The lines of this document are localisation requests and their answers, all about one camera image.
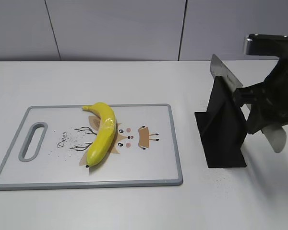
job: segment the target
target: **cutting board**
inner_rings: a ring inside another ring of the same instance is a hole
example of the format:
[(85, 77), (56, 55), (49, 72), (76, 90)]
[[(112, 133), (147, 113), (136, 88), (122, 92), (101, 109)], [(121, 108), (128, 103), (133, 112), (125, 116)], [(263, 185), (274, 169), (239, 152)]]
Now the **cutting board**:
[(29, 107), (0, 166), (0, 190), (180, 185), (168, 104), (111, 105), (117, 134), (103, 161), (86, 168), (100, 119), (75, 106)]

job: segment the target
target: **white tabletop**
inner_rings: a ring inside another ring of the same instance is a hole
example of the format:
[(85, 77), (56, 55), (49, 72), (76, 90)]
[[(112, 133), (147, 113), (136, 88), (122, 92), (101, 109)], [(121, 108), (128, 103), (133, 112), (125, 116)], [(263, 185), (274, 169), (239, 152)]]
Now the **white tabletop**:
[[(245, 86), (275, 63), (226, 62)], [(184, 179), (170, 187), (0, 191), (0, 229), (288, 230), (288, 141), (276, 154), (261, 133), (248, 135), (246, 168), (207, 168), (194, 111), (209, 100), (209, 65), (0, 62), (0, 163), (29, 106), (168, 103)]]

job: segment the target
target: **black metal stand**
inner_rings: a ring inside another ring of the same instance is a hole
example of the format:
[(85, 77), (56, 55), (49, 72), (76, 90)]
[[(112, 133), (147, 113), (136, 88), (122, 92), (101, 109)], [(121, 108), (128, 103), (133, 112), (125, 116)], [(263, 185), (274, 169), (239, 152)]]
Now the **black metal stand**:
[(246, 167), (240, 150), (246, 120), (221, 77), (215, 78), (207, 111), (195, 112), (195, 118), (209, 168)]

